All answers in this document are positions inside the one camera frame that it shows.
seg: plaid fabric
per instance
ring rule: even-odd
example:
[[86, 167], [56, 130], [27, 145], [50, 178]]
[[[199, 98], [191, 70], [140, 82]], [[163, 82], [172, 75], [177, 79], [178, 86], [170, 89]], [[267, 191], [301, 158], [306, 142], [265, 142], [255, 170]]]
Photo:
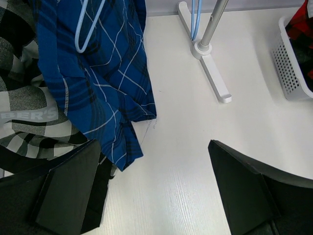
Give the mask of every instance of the plaid fabric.
[[29, 5], [0, 0], [0, 145], [22, 156], [53, 159], [87, 138], [58, 110], [37, 62]]
[[[101, 0], [89, 1], [80, 34], [85, 41]], [[71, 122], [123, 170], [142, 151], [132, 121], [156, 117], [143, 33], [133, 0], [106, 0], [83, 54], [74, 35], [83, 1], [30, 0], [39, 68]]]
[[146, 0], [134, 0], [136, 13], [138, 15], [140, 27], [142, 31], [145, 30], [146, 26], [146, 18], [147, 18], [147, 11], [146, 11]]
[[313, 85], [313, 60], [302, 62], [300, 58], [306, 54], [311, 54], [310, 50], [313, 49], [313, 18], [309, 17], [309, 13], [311, 14], [312, 11], [312, 4], [312, 0], [305, 0], [286, 26], [286, 31], [291, 39], [301, 71], [310, 89]]

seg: metal pole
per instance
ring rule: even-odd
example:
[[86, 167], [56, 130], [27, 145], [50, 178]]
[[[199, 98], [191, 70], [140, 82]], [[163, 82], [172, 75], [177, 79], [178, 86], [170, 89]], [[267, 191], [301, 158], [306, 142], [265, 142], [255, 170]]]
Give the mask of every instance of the metal pole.
[[213, 12], [210, 17], [210, 21], [207, 24], [206, 30], [204, 32], [203, 38], [199, 43], [199, 49], [202, 51], [207, 51], [209, 49], [209, 44], [213, 33], [222, 17], [228, 0], [217, 0]]

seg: white wall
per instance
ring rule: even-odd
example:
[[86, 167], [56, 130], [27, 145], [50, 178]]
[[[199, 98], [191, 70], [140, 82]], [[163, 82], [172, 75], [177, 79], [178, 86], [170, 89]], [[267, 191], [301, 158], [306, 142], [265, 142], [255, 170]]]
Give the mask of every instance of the white wall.
[[[146, 0], [149, 16], [177, 14], [182, 0]], [[185, 0], [191, 6], [191, 0]], [[227, 10], [248, 10], [300, 6], [304, 0], [229, 0]], [[202, 0], [202, 11], [211, 12], [216, 0]]]

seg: basket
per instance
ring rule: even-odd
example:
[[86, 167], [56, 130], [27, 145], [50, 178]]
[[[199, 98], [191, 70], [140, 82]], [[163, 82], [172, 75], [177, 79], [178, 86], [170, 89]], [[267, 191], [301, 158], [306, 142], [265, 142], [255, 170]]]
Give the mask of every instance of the basket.
[[285, 26], [290, 19], [280, 18], [280, 32], [276, 36], [271, 54], [286, 99], [290, 101], [311, 99], [313, 98], [313, 92], [304, 80], [285, 30]]

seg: white table surface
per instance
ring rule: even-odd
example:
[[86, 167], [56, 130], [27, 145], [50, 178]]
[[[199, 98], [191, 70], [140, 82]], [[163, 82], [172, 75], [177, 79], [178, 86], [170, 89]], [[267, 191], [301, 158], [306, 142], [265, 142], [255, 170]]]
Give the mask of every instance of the white table surface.
[[[211, 139], [313, 179], [313, 101], [283, 96], [269, 45], [295, 8], [226, 12], [213, 57], [233, 95], [218, 103], [178, 16], [147, 20], [157, 122], [136, 123], [145, 156], [110, 182], [104, 221], [88, 235], [229, 235], [208, 154]], [[209, 14], [202, 15], [204, 32]]]

